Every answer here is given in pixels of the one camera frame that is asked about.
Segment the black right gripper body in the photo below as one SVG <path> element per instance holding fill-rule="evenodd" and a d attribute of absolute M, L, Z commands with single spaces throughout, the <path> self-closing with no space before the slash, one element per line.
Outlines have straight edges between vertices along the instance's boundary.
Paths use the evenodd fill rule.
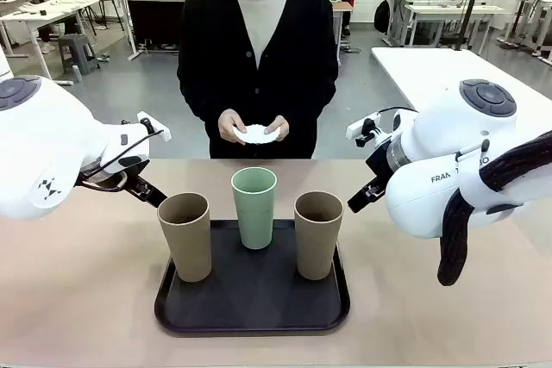
<path fill-rule="evenodd" d="M 366 160 L 367 166 L 380 181 L 388 181 L 391 177 L 391 167 L 387 161 L 387 148 L 390 144 L 390 140 L 380 143 Z"/>

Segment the person's left hand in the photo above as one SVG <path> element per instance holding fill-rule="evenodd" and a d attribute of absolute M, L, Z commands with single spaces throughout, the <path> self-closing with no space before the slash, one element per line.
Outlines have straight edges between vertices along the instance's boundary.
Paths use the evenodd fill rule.
<path fill-rule="evenodd" d="M 276 141 L 284 140 L 290 132 L 290 125 L 282 115 L 276 116 L 273 122 L 266 127 L 265 134 L 274 134 L 276 131 L 279 132 Z"/>

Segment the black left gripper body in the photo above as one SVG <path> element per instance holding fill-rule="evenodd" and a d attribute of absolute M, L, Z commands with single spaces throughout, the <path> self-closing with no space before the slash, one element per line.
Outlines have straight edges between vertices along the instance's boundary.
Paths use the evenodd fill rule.
<path fill-rule="evenodd" d="M 133 189 L 138 183 L 138 177 L 133 170 L 120 171 L 112 175 L 101 172 L 91 178 L 86 178 L 83 173 L 80 173 L 78 186 L 99 192 L 121 192 Z"/>

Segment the person's right hand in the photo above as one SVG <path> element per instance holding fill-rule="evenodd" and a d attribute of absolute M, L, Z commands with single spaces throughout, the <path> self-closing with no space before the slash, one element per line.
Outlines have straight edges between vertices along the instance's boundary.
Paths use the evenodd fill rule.
<path fill-rule="evenodd" d="M 245 142 L 235 134 L 234 128 L 242 134 L 247 132 L 245 125 L 237 112 L 233 109 L 226 109 L 218 118 L 218 130 L 220 136 L 223 140 L 228 142 L 244 145 Z"/>

